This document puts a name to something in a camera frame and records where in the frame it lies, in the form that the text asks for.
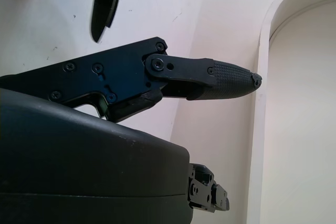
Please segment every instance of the hex bolt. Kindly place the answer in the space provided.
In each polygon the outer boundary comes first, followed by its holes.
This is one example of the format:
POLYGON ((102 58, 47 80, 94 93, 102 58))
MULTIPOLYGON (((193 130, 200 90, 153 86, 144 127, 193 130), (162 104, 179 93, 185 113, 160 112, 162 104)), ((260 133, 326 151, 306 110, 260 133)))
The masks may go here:
POLYGON ((52 93, 50 93, 51 100, 56 101, 56 100, 61 99, 61 97, 62 97, 62 93, 60 91, 55 90, 52 93))
POLYGON ((158 51, 164 51, 164 45, 161 42, 159 42, 156 44, 156 49, 158 51))
POLYGON ((163 68, 164 68, 163 60, 161 60, 160 58, 156 58, 156 59, 152 60, 152 68, 155 71, 162 71, 163 68))
POLYGON ((214 75, 214 70, 212 68, 208 68, 208 74, 213 76, 214 75))
POLYGON ((64 70, 67 72, 73 72, 75 71, 75 69, 76 69, 76 66, 72 62, 67 62, 64 64, 64 70))
POLYGON ((102 73, 104 70, 104 67, 100 63, 93 64, 92 71, 95 73, 102 73))

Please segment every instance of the screw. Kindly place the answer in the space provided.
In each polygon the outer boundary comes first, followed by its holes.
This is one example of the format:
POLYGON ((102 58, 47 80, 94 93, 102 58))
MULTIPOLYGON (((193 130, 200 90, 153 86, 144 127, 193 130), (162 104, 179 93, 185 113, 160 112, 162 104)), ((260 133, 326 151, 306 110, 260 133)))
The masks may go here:
POLYGON ((191 195, 194 195, 195 192, 196 192, 196 186, 195 186, 195 184, 192 184, 190 193, 191 193, 191 195))
POLYGON ((113 94, 113 93, 107 94, 106 100, 109 103, 113 103, 113 102, 115 102, 117 100, 117 96, 115 94, 113 94))
POLYGON ((67 62, 64 64, 64 70, 67 72, 72 72, 75 71, 76 66, 72 62, 67 62))
POLYGON ((95 73, 102 73, 103 70, 104 70, 104 67, 102 64, 96 63, 96 64, 93 64, 92 66, 92 71, 95 73))
POLYGON ((152 67, 155 71, 162 71, 164 68, 163 60, 161 60, 160 58, 152 60, 152 67))
POLYGON ((156 49, 158 51, 163 51, 164 50, 164 45, 161 42, 159 42, 159 43, 156 44, 156 49))
POLYGON ((208 74, 213 76, 214 75, 214 70, 212 68, 208 68, 208 74))
POLYGON ((53 92, 50 94, 50 98, 51 98, 52 100, 59 100, 61 97, 62 97, 62 93, 59 92, 59 91, 57 91, 57 90, 53 91, 53 92))

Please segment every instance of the white wall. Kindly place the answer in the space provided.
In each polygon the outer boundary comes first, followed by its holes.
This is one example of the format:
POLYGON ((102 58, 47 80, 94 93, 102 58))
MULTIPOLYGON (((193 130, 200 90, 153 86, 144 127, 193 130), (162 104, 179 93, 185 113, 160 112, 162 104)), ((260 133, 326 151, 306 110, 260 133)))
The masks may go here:
POLYGON ((302 14, 270 49, 261 223, 336 223, 335 16, 302 14))
POLYGON ((250 180, 248 192, 247 223, 260 223, 261 187, 264 164, 265 113, 267 101, 267 72, 269 46, 278 31, 293 18, 302 13, 332 3, 335 0, 274 0, 264 19, 260 32, 256 68, 264 77, 263 85, 253 95, 253 146, 251 153, 250 180))
MULTIPOLYGON (((214 58, 252 69, 261 24, 273 0, 203 0, 191 58, 214 58)), ((225 101, 181 100, 171 141, 191 162, 207 165, 227 191, 231 209, 196 211, 193 223, 245 223, 251 142, 251 96, 225 101)))
MULTIPOLYGON (((0 0, 0 76, 156 36, 170 55, 189 56, 202 0, 120 0, 100 44, 90 37, 92 1, 0 0)), ((177 104, 165 99, 122 124, 169 140, 177 104)))

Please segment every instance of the black metal bracket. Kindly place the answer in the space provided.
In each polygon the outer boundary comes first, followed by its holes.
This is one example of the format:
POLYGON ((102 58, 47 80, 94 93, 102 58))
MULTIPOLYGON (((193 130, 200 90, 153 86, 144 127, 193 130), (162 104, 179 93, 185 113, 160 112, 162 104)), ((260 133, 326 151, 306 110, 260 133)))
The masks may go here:
POLYGON ((166 49, 163 39, 151 38, 2 77, 0 88, 71 108, 90 104, 101 117, 120 122, 163 97, 227 99, 261 85, 261 77, 247 69, 213 59, 172 57, 166 49))
POLYGON ((228 211, 227 192, 216 183, 214 174, 204 165, 190 164, 188 201, 204 211, 228 211))

